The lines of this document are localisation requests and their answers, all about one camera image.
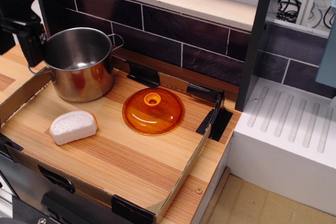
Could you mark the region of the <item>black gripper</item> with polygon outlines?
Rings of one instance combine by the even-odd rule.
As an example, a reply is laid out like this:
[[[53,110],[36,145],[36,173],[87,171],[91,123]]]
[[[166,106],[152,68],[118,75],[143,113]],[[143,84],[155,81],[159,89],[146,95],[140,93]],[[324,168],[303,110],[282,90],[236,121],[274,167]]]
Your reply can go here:
[[[8,52],[17,38],[30,67],[46,57],[47,34],[40,17],[32,10],[34,0],[1,0],[0,54]]]

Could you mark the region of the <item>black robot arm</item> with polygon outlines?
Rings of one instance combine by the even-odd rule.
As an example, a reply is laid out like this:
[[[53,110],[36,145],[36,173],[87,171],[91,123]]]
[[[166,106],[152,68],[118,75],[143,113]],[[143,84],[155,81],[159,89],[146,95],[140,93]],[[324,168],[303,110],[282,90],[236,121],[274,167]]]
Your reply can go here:
[[[47,45],[41,18],[32,10],[34,1],[1,0],[1,54],[16,45],[16,37],[30,67],[45,59]]]

